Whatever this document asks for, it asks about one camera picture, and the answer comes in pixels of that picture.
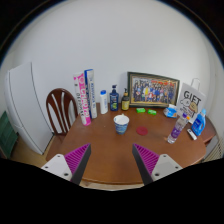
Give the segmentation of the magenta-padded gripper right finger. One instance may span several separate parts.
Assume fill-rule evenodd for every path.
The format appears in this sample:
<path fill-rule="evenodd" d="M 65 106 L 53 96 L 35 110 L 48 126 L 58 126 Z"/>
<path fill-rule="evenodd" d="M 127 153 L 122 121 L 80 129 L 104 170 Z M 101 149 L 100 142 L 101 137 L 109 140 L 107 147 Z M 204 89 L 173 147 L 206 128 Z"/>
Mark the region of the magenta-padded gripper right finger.
<path fill-rule="evenodd" d="M 144 185 L 148 185 L 182 169 L 169 155 L 158 155 L 138 144 L 132 146 L 132 154 Z"/>

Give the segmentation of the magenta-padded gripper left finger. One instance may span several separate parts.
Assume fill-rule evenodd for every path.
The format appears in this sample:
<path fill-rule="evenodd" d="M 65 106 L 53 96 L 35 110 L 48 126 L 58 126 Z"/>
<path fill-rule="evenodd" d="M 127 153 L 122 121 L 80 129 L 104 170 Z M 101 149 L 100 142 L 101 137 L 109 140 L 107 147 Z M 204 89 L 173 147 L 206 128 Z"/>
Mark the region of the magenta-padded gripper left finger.
<path fill-rule="evenodd" d="M 66 155 L 56 154 L 42 169 L 79 185 L 91 155 L 91 145 L 85 144 Z"/>

